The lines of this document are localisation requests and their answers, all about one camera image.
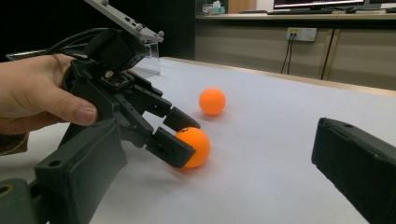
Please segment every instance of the monitor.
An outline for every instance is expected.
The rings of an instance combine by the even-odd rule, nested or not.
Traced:
[[[274,0],[274,9],[341,7],[361,5],[364,0]]]

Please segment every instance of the white tabletop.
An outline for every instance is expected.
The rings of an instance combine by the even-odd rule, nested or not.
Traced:
[[[148,80],[201,124],[212,145],[209,159],[181,171],[123,142],[129,163],[92,223],[367,223],[312,164],[311,153],[319,118],[350,123],[396,146],[394,92],[165,58],[161,66],[161,75]],[[214,118],[198,106],[199,94],[209,87],[227,97],[225,110]],[[162,119],[145,117],[166,128]],[[0,157],[0,179],[32,181],[33,167],[56,149],[66,128],[57,124],[31,133],[28,152]]]

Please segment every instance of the wooden cabinet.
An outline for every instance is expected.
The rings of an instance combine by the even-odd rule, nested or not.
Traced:
[[[291,76],[394,91],[395,21],[385,12],[206,16],[196,20],[195,60],[274,73],[284,66]],[[288,43],[288,27],[318,28],[315,41]]]
[[[234,14],[240,11],[256,9],[256,0],[229,0],[228,13]]]

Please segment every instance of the orange ball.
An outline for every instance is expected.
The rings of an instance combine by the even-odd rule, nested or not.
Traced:
[[[176,137],[195,149],[195,153],[184,165],[187,168],[194,168],[202,165],[210,153],[210,141],[206,133],[197,128],[184,128],[176,133]]]
[[[219,115],[225,107],[225,95],[218,88],[208,88],[199,96],[199,106],[208,116]]]

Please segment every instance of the power cord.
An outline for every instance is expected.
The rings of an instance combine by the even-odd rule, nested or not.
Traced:
[[[79,60],[86,60],[86,59],[87,59],[87,57],[84,57],[84,56],[81,56],[81,55],[78,55],[78,54],[75,54],[75,53],[67,52],[67,51],[64,50],[64,49],[59,50],[59,52],[62,53],[62,54],[64,54],[64,55],[73,57],[73,58],[75,58],[75,59],[79,59]]]
[[[286,60],[288,59],[289,53],[289,62],[288,62],[288,74],[290,71],[290,61],[291,61],[291,49],[293,47],[293,40],[294,38],[297,36],[297,34],[290,34],[289,36],[289,41],[288,41],[288,49],[286,50],[286,57],[285,60],[283,61],[283,65],[282,65],[282,70],[280,71],[280,74],[283,74],[283,69],[285,68],[285,64],[286,64]]]
[[[288,56],[289,56],[289,48],[290,48],[290,43],[291,43],[292,37],[293,37],[293,34],[290,34],[289,41],[288,41],[288,49],[286,50],[286,56],[285,56],[285,60],[283,61],[282,70],[280,70],[280,74],[283,74],[283,69],[285,68],[286,60],[288,59]]]
[[[290,61],[291,61],[291,53],[292,53],[292,48],[293,48],[293,42],[294,42],[294,38],[297,36],[297,34],[293,34],[293,37],[291,38],[291,43],[290,43],[290,56],[289,56],[289,64],[288,64],[288,74],[290,71]]]
[[[61,42],[59,42],[59,43],[55,44],[54,46],[50,47],[49,49],[47,49],[43,53],[43,55],[58,53],[65,47],[67,47],[71,44],[74,44],[74,43],[78,42],[79,40],[85,39],[87,37],[96,36],[106,29],[108,29],[108,28],[93,28],[93,29],[78,33],[76,35],[69,36],[66,39],[62,40]]]
[[[342,8],[342,7],[330,7],[329,9],[337,10],[337,11],[347,11],[347,8]],[[386,10],[386,8],[356,8],[356,11],[381,11],[381,10]]]

